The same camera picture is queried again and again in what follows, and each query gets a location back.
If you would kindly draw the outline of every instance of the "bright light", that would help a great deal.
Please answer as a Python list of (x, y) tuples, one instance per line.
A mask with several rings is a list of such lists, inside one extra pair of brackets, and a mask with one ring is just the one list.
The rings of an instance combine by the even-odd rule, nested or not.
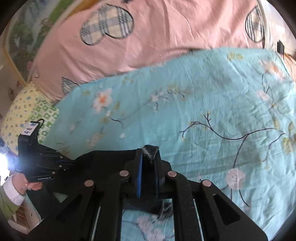
[(5, 182), (5, 178), (9, 176), (9, 170), (7, 169), (7, 158), (4, 154), (0, 153), (0, 185), (2, 186)]

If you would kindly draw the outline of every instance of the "blue fabric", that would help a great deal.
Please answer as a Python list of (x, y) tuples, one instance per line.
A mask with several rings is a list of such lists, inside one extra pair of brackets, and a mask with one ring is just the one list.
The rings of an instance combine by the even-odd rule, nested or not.
[[(295, 99), (273, 52), (197, 51), (76, 87), (44, 144), (73, 159), (157, 145), (173, 170), (211, 180), (272, 239), (295, 207)], [(122, 240), (174, 240), (172, 220), (123, 220)]]

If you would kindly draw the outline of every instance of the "metal rivet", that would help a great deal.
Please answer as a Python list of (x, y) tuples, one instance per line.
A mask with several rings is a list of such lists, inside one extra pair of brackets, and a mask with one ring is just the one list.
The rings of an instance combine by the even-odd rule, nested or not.
[(175, 171), (169, 171), (168, 172), (169, 177), (175, 177), (176, 175), (177, 175), (177, 173)]
[(93, 181), (93, 180), (86, 180), (86, 181), (84, 182), (84, 185), (85, 185), (86, 187), (91, 187), (93, 184), (94, 184), (94, 181)]
[(129, 175), (129, 172), (126, 171), (126, 170), (122, 170), (120, 173), (119, 173), (120, 176), (122, 177), (127, 177)]
[(202, 184), (206, 187), (210, 187), (212, 185), (211, 181), (209, 181), (209, 180), (203, 180)]

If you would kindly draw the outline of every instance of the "hand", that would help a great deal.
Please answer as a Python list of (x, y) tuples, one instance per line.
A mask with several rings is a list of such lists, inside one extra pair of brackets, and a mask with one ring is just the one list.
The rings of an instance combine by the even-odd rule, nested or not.
[(24, 195), (27, 189), (37, 191), (41, 189), (43, 185), (42, 182), (29, 183), (25, 175), (19, 172), (13, 174), (12, 184), (21, 195)]

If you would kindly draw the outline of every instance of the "yellow floral pillow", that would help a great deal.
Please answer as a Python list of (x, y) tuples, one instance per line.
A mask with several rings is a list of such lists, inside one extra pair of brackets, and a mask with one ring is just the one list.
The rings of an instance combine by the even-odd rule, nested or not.
[(16, 155), (18, 154), (18, 136), (35, 108), (40, 95), (43, 96), (43, 94), (36, 89), (35, 84), (29, 83), (17, 95), (3, 118), (0, 137), (4, 140), (5, 146)]

